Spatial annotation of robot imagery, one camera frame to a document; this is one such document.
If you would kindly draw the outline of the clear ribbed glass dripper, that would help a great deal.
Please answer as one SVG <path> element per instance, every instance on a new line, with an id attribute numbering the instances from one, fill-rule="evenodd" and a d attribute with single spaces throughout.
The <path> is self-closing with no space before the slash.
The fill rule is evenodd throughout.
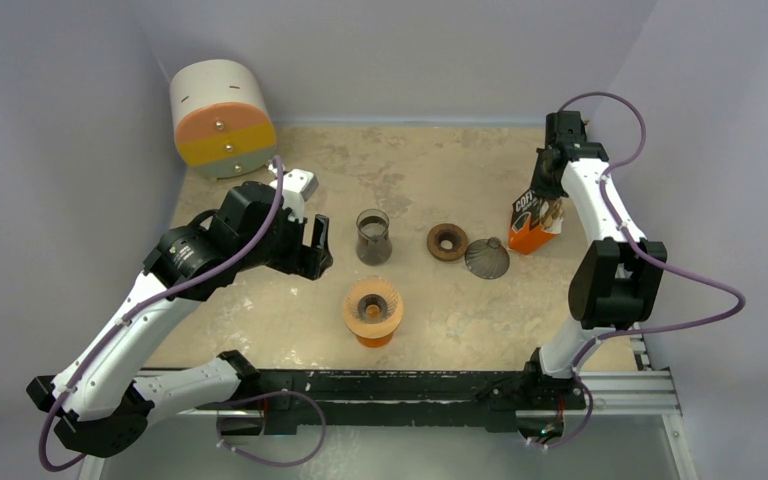
<path id="1" fill-rule="evenodd" d="M 387 280 L 368 277 L 358 281 L 345 300 L 349 316 L 364 324 L 389 320 L 400 304 L 400 294 Z"/>

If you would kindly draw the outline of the orange glass carafe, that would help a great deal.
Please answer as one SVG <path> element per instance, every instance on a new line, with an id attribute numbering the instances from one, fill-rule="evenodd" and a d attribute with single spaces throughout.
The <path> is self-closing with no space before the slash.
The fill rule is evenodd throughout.
<path id="1" fill-rule="evenodd" d="M 377 338 L 370 338 L 362 335 L 355 335 L 355 338 L 361 345 L 367 348 L 380 348 L 387 345 L 392 340 L 393 336 L 394 332 Z"/>

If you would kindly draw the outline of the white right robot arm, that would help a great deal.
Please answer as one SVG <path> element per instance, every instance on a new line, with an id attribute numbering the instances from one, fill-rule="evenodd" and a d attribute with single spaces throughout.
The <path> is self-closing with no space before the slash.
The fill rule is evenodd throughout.
<path id="1" fill-rule="evenodd" d="M 549 113 L 526 195 L 535 207 L 527 225 L 538 225 L 539 205 L 552 211 L 561 199 L 575 206 L 588 242 L 568 289 L 569 317 L 550 342 L 533 354 L 540 369 L 524 376 L 521 392 L 544 407 L 573 379 L 601 335 L 620 333 L 651 315 L 662 273 L 645 260 L 664 261 L 663 243 L 646 238 L 625 209 L 610 176 L 604 147 L 591 142 L 577 111 Z"/>

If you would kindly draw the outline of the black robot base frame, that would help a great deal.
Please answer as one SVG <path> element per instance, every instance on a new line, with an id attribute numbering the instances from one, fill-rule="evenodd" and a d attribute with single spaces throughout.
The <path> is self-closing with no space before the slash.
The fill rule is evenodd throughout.
<path id="1" fill-rule="evenodd" d="M 551 419 L 586 408 L 576 380 L 542 375 L 537 361 L 515 371 L 256 369 L 245 358 L 242 383 L 221 410 L 261 408 L 269 435 L 300 426 L 474 427 L 521 430 L 519 413 Z"/>

